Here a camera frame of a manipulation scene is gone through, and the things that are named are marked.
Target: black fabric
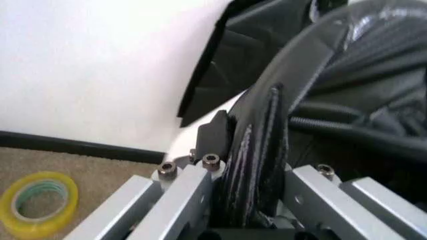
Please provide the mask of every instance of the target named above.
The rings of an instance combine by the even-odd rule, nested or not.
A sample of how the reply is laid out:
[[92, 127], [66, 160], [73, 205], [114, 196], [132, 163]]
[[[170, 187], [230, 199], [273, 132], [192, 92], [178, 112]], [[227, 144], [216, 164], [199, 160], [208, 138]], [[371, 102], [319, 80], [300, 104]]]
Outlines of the black fabric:
[[201, 59], [209, 61], [209, 66], [205, 70], [198, 67], [193, 75], [193, 86], [188, 87], [186, 104], [179, 111], [182, 127], [251, 86], [276, 53], [307, 24], [310, 0], [258, 2], [230, 18], [212, 59]]
[[212, 224], [272, 227], [286, 162], [331, 163], [344, 180], [371, 176], [426, 200], [408, 189], [426, 180], [426, 16], [423, 2], [366, 0], [286, 45], [229, 112]]

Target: black baseboard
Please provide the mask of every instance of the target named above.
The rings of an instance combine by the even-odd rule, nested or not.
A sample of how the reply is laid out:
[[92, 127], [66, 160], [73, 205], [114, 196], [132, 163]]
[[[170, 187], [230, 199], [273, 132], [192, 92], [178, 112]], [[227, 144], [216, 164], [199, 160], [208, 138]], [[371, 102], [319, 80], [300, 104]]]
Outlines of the black baseboard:
[[92, 157], [160, 164], [164, 152], [140, 150], [55, 137], [0, 131], [0, 147], [69, 153]]

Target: black plastic part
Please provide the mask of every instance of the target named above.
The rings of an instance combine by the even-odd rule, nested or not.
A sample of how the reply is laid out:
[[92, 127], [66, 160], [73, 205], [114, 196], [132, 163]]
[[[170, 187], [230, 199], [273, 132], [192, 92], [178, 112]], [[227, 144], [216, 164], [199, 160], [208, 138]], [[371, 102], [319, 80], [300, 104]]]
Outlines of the black plastic part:
[[0, 147], [78, 154], [148, 164], [160, 164], [165, 155], [164, 152], [6, 131], [0, 131]]
[[296, 231], [295, 229], [208, 228], [192, 230], [178, 240], [338, 240], [329, 231]]
[[225, 110], [218, 111], [210, 123], [198, 127], [195, 163], [206, 154], [216, 154], [223, 161], [230, 147], [230, 121]]

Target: bolt head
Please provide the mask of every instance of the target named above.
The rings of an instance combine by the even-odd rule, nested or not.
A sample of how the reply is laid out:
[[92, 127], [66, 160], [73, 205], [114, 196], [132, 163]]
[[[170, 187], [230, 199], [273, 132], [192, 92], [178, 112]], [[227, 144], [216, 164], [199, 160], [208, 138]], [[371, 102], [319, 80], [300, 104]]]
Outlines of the bolt head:
[[173, 161], [165, 161], [157, 167], [158, 178], [170, 181], [177, 177], [177, 165]]
[[320, 174], [332, 181], [335, 175], [335, 171], [331, 166], [326, 164], [319, 164], [316, 168]]
[[196, 150], [194, 148], [190, 149], [189, 159], [192, 164], [196, 161]]
[[208, 171], [214, 172], [220, 169], [220, 156], [214, 153], [208, 153], [204, 155], [201, 160], [203, 168], [207, 169]]

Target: roll of tape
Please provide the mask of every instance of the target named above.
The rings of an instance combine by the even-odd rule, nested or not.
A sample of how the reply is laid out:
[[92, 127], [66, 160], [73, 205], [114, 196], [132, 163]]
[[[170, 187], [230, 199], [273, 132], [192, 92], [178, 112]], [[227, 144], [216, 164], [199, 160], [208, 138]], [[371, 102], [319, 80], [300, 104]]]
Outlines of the roll of tape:
[[[55, 212], [41, 217], [22, 216], [18, 209], [29, 197], [44, 191], [59, 193], [64, 202]], [[46, 238], [65, 227], [77, 207], [79, 192], [74, 181], [58, 172], [43, 171], [27, 175], [7, 189], [0, 199], [0, 220], [16, 238], [33, 240]]]

